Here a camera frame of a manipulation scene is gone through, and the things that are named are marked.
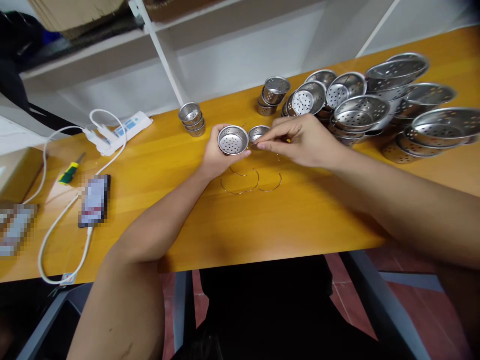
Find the white power cord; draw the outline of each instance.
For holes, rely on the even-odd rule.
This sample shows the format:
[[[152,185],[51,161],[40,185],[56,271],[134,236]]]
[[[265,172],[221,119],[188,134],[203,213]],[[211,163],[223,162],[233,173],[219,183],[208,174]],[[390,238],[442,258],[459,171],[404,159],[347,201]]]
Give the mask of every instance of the white power cord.
[[[116,117],[115,115],[113,115],[110,111],[107,111],[107,110],[103,110],[103,109],[95,109],[93,110],[91,113],[90,113],[90,120],[91,122],[96,125],[97,127],[99,127],[99,125],[93,120],[93,115],[95,113],[106,113],[106,114],[109,114],[111,115],[121,126],[122,130],[123,130],[123,133],[126,134],[127,131],[124,127],[124,125],[122,124],[122,122],[120,121],[120,119],[118,117]],[[47,145],[48,143],[51,141],[51,139],[58,133],[62,132],[63,130],[67,130],[67,129],[72,129],[72,128],[78,128],[78,129],[81,129],[81,130],[84,130],[82,127],[79,127],[79,126],[68,126],[68,127],[64,127],[63,129],[60,129],[58,131],[56,131],[55,133],[53,133],[46,141],[45,143],[45,146],[43,148],[43,177],[42,177],[42,180],[41,180],[41,183],[40,183],[40,187],[38,188],[37,192],[31,197],[29,198],[27,201],[24,202],[24,204],[27,204],[28,202],[30,202],[33,198],[35,198],[39,193],[40,191],[42,190],[44,184],[45,184],[45,179],[46,179],[46,176],[47,176]],[[125,147],[127,146],[127,136],[126,135],[123,135],[123,146],[122,148],[120,149],[120,151],[118,152],[117,155],[115,155],[115,157],[110,160],[104,167],[102,167],[95,175],[100,175],[101,172],[103,172],[106,168],[108,168],[115,160],[117,160],[117,158],[120,156],[121,153],[124,152],[125,150]],[[83,250],[83,256],[81,257],[81,261],[80,261],[80,264],[78,265],[78,267],[76,268],[76,270],[70,275],[68,276],[67,278],[64,278],[60,281],[53,281],[53,280],[50,280],[47,275],[45,274],[45,271],[44,271],[44,268],[43,268],[43,265],[42,265],[42,259],[44,257],[44,251],[45,251],[45,247],[47,246],[47,241],[50,237],[50,234],[52,233],[52,231],[55,229],[55,227],[57,226],[57,224],[59,223],[59,221],[64,217],[64,215],[68,212],[68,210],[72,207],[72,205],[78,200],[79,198],[79,194],[75,195],[75,197],[70,201],[70,203],[66,206],[66,208],[61,212],[61,214],[58,216],[58,218],[55,220],[55,222],[52,224],[52,226],[50,227],[50,229],[47,231],[45,237],[43,238],[43,242],[41,243],[41,247],[40,247],[40,252],[38,254],[38,270],[40,272],[40,276],[41,278],[43,279],[43,281],[45,281],[47,284],[50,284],[50,285],[62,285],[64,283],[68,283],[71,279],[73,279],[74,277],[77,276],[77,274],[79,273],[80,269],[82,268],[82,266],[84,265],[84,262],[85,262],[85,259],[87,258],[87,254],[89,252],[89,248],[90,248],[90,242],[92,240],[92,234],[94,232],[94,228],[93,226],[91,227],[88,227],[88,231],[87,231],[87,236],[86,236],[86,242],[85,242],[85,249]]]

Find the hand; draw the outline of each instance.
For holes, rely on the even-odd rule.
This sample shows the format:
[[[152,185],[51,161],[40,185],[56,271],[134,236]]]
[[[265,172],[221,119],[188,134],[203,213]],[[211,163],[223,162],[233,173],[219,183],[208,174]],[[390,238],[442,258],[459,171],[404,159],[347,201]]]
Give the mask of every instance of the hand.
[[[219,134],[227,126],[230,126],[230,124],[215,125],[211,130],[210,140],[206,144],[205,155],[203,155],[203,161],[198,170],[209,180],[219,177],[233,164],[245,159],[252,153],[250,150],[246,150],[240,155],[227,156],[220,150]]]
[[[290,143],[280,139],[290,139]],[[311,114],[276,119],[271,130],[255,144],[259,149],[284,155],[310,168],[329,169],[350,151]]]

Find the phone screen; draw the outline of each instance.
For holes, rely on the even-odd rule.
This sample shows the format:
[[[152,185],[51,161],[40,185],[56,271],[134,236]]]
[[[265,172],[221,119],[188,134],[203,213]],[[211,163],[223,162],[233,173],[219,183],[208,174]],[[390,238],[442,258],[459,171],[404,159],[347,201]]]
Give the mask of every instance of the phone screen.
[[[110,175],[99,175],[88,181],[81,204],[78,227],[93,227],[107,218]]]

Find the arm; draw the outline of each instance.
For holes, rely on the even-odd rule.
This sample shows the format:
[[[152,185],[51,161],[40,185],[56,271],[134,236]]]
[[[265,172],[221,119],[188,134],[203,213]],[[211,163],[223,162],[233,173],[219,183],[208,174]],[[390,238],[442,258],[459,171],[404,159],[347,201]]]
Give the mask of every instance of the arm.
[[[212,129],[201,166],[147,209],[111,248],[75,332],[69,360],[161,359],[165,310],[158,261],[173,245],[211,180],[251,154],[224,156]]]
[[[278,140],[285,136],[290,143]],[[480,354],[480,198],[353,151],[311,115],[275,120],[257,143],[299,165],[331,171],[359,191],[395,240],[439,261],[437,275]]]

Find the yellow wooden tabletop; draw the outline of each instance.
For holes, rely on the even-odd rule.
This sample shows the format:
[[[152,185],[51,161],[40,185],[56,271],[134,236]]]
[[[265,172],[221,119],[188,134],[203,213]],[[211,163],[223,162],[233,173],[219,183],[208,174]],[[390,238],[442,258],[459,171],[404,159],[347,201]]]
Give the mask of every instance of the yellow wooden tabletop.
[[[457,90],[448,104],[478,107],[480,100],[479,28],[471,27],[442,34],[369,56],[328,66],[338,74],[366,70],[403,52],[418,52],[431,62],[420,79]],[[298,88],[309,73],[290,79]],[[120,235],[145,209],[174,189],[200,164],[212,126],[230,123],[248,131],[257,125],[271,125],[280,116],[263,117],[256,111],[262,87],[248,89],[200,104],[207,134],[191,137],[177,117],[177,111],[155,116],[153,124],[131,140],[124,153],[105,172],[111,174],[111,201],[108,220],[93,232],[90,251],[78,274],[77,283],[95,280],[103,258]],[[115,113],[114,108],[106,109]],[[386,140],[356,145],[355,149],[388,162],[379,152]],[[71,161],[83,152],[75,179],[64,186],[57,182]],[[38,218],[29,238],[17,255],[0,261],[0,282],[39,277],[37,256],[52,223],[77,193],[110,158],[102,157],[80,134],[49,145],[45,187],[33,201],[40,204]],[[441,156],[408,165],[405,171],[480,196],[480,143],[462,146]],[[178,240],[160,265],[162,272],[262,262],[269,260],[336,253],[380,246],[387,236],[367,215],[356,194],[324,170],[302,168],[286,158],[255,151],[248,159],[222,177],[231,192],[259,188],[273,192],[231,195],[215,179],[195,206]],[[40,183],[37,179],[30,194]],[[78,228],[78,201],[53,231],[44,255],[49,276],[77,268],[84,251],[87,230]]]

